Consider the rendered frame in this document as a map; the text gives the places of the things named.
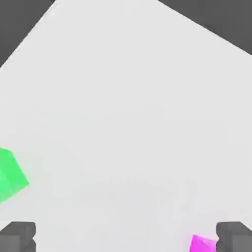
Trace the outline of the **small magenta cube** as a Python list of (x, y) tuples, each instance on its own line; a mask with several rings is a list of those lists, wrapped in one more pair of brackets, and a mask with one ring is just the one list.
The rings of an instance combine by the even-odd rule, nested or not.
[(193, 235), (189, 252), (216, 252), (216, 241)]

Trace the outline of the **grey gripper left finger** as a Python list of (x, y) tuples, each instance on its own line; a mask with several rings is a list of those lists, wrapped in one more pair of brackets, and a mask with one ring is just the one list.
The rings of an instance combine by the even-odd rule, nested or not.
[(0, 252), (36, 252), (36, 224), (12, 221), (0, 231)]

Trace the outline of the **small green cube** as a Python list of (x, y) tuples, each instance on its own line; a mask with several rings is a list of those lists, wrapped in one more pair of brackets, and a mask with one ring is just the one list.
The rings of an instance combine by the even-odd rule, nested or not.
[(29, 185), (13, 153), (0, 148), (0, 203)]

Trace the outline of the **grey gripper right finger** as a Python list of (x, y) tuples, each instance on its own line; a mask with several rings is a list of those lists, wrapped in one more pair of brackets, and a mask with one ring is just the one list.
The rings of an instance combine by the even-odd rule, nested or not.
[(240, 221), (218, 222), (217, 252), (252, 252), (252, 230)]

